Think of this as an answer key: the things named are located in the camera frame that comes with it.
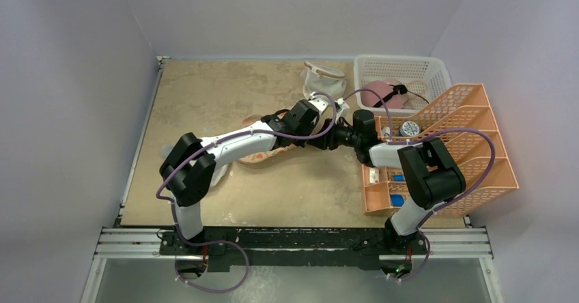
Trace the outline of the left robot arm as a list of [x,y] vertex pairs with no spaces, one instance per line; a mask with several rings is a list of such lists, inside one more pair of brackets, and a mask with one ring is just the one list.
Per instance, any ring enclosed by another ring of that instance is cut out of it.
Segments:
[[319,97],[300,100],[283,115],[266,115],[250,126],[213,137],[182,135],[162,163],[160,187],[168,190],[173,218],[180,230],[177,245],[193,255],[203,248],[201,200],[214,174],[251,154],[270,152],[311,139],[328,103]]

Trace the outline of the floral mesh laundry bag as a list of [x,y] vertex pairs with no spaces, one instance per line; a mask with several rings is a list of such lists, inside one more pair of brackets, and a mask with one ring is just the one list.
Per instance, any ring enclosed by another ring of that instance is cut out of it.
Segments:
[[[242,125],[243,126],[250,126],[251,124],[254,124],[256,121],[259,121],[261,118],[262,118],[261,115],[249,115],[248,117],[246,117],[242,121]],[[296,148],[296,146],[291,144],[287,147],[280,147],[280,148],[276,148],[276,149],[270,150],[270,151],[258,152],[258,153],[250,154],[248,156],[240,158],[240,159],[238,159],[238,162],[242,163],[242,164],[257,164],[257,163],[261,163],[269,158],[272,158],[278,154],[281,154],[283,152],[287,152],[287,151],[294,149],[294,148]]]

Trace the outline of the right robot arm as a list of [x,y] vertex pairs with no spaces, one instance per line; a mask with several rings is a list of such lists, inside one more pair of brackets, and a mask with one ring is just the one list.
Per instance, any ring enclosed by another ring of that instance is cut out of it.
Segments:
[[326,119],[308,145],[322,150],[351,147],[366,167],[401,169],[409,198],[384,223],[385,248],[400,253],[417,237],[421,221],[441,203],[466,190],[466,180],[444,143],[433,138],[419,144],[394,145],[378,136],[374,114],[354,111],[352,123]]

